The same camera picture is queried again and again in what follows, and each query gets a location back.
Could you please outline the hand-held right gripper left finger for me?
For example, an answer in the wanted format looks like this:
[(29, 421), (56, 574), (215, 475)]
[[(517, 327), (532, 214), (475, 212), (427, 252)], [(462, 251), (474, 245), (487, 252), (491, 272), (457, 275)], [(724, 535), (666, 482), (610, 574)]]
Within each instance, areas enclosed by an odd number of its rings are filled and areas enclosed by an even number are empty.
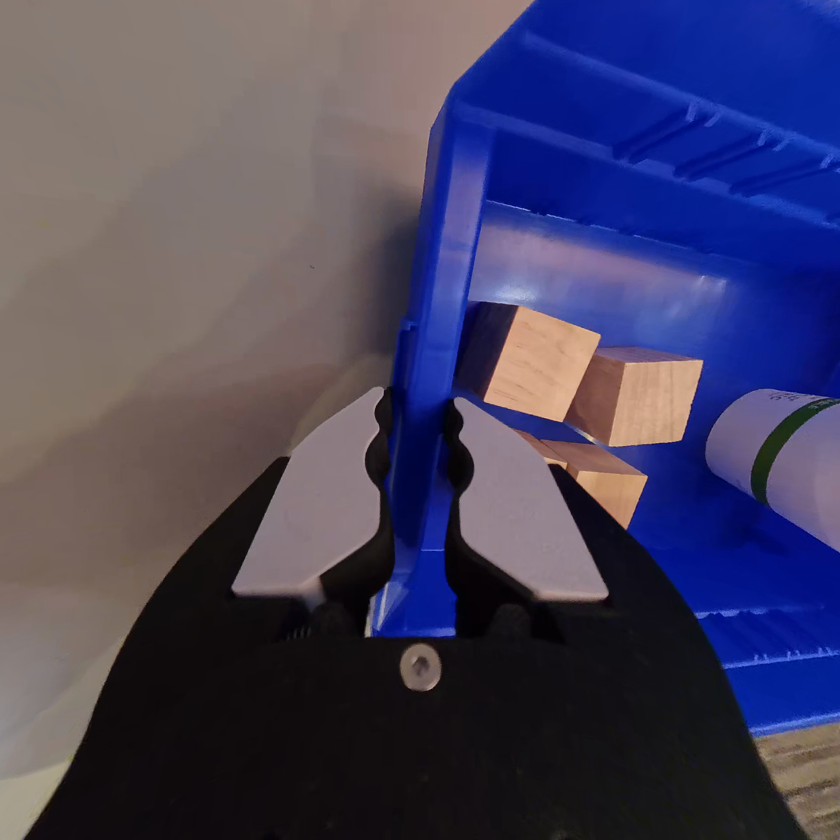
[(395, 568), (392, 390), (375, 386), (294, 447), (234, 579), (238, 597), (339, 605), (364, 635), (371, 599)]

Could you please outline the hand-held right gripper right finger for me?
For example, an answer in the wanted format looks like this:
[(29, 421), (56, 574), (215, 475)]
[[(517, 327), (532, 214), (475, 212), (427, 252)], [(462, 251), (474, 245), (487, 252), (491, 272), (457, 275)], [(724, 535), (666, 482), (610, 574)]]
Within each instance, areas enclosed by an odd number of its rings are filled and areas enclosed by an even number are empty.
[(555, 606), (599, 610), (609, 592), (543, 458), (463, 397), (444, 425), (452, 497), (444, 542), (455, 633), (481, 636), (499, 610), (528, 625)]

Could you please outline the wooden cube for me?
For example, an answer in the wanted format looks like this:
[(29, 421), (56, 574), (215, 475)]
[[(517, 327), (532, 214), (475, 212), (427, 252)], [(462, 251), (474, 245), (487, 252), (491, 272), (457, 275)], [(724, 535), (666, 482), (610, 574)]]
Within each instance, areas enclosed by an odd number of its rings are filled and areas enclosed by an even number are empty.
[(595, 351), (565, 422), (608, 447), (680, 441), (703, 361), (615, 346)]
[(476, 304), (456, 381), (483, 402), (565, 420), (601, 340), (598, 332), (507, 303)]
[(648, 477), (596, 444), (540, 440), (543, 457), (557, 463), (623, 528), (633, 519)]
[(568, 459), (563, 457), (562, 454), (559, 454), (555, 448), (521, 429), (513, 429), (513, 431), (524, 439), (542, 457), (547, 465), (559, 466), (563, 470), (567, 470)]

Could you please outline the white paper cup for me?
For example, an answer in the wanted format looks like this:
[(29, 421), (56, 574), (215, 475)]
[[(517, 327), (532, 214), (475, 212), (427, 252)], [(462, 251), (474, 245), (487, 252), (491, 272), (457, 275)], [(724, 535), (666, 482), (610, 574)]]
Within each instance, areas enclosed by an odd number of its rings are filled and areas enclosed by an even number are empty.
[(732, 403), (706, 445), (710, 470), (839, 550), (839, 400), (770, 388)]

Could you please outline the blue plastic bin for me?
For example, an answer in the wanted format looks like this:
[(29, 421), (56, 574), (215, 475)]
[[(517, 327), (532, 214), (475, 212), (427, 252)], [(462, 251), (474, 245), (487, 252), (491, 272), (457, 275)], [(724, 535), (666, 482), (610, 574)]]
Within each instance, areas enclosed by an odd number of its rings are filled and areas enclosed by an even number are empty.
[(474, 308), (521, 305), (704, 367), (686, 434), (633, 446), (633, 536), (758, 736), (838, 723), (838, 553), (715, 477), (761, 388), (838, 398), (838, 2), (534, 2), (429, 137), (393, 384), (397, 565), (373, 635), (452, 636), (443, 425)]

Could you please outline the grey desk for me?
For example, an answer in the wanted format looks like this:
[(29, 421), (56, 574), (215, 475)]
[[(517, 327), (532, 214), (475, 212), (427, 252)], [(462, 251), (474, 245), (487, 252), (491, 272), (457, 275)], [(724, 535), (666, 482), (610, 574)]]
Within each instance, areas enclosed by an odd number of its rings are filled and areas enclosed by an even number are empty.
[(2, 838), (155, 586), (391, 373), (427, 136), (527, 2), (2, 2)]

